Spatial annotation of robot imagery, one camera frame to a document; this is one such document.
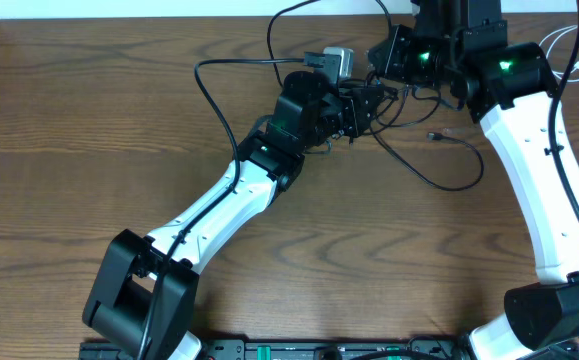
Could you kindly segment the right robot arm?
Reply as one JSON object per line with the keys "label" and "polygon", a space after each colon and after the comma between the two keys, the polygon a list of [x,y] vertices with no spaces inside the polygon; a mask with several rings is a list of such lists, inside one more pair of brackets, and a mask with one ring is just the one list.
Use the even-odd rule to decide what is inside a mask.
{"label": "right robot arm", "polygon": [[457,359],[573,356],[579,338],[579,166],[561,98],[568,78],[536,43],[510,44],[497,1],[416,1],[368,58],[384,79],[449,87],[498,154],[532,241],[537,282],[465,335]]}

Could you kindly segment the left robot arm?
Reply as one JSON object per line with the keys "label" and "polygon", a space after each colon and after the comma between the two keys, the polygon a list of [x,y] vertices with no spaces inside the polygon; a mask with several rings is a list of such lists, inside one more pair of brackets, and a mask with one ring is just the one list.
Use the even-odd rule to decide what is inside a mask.
{"label": "left robot arm", "polygon": [[145,236],[109,244],[83,309],[85,325],[134,359],[195,359],[190,330],[199,276],[248,220],[299,176],[308,149],[359,137],[385,97],[317,72],[286,76],[272,114],[257,120],[217,183],[182,214]]}

